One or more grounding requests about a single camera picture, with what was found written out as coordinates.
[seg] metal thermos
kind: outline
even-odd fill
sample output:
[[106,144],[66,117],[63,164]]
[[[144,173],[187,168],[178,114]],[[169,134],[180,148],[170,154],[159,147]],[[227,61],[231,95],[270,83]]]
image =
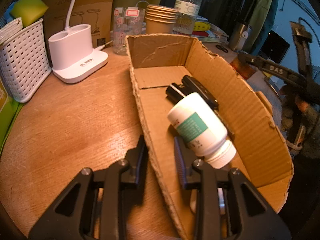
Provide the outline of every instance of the metal thermos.
[[245,22],[237,22],[231,35],[228,47],[232,50],[242,50],[252,28]]

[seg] qr code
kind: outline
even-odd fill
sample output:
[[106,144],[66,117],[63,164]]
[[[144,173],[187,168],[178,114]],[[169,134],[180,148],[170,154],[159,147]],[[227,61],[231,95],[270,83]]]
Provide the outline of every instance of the qr code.
[[101,46],[106,43],[106,38],[97,39],[97,45]]

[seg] open cardboard tray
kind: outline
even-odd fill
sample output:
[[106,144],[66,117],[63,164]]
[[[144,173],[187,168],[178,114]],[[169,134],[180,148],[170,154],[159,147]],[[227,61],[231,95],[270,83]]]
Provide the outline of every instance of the open cardboard tray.
[[149,157],[183,239],[192,239],[195,216],[189,207],[190,191],[181,189],[173,152],[176,131],[167,119],[173,107],[165,90],[181,84],[184,75],[199,80],[219,103],[219,113],[235,133],[238,167],[258,188],[276,212],[287,197],[293,164],[272,108],[261,92],[246,81],[219,55],[188,36],[151,34],[127,36],[130,76]]

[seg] clear plastic cup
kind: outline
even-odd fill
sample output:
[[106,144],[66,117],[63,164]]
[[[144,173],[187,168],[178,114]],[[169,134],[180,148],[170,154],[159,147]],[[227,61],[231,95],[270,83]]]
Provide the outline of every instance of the clear plastic cup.
[[118,7],[113,19],[113,52],[127,55],[124,38],[141,34],[145,10],[138,7]]

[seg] white basket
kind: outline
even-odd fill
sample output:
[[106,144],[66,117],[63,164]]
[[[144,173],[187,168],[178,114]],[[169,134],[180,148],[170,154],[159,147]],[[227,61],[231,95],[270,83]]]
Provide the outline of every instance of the white basket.
[[42,21],[24,28],[0,46],[0,75],[20,103],[30,100],[51,72]]

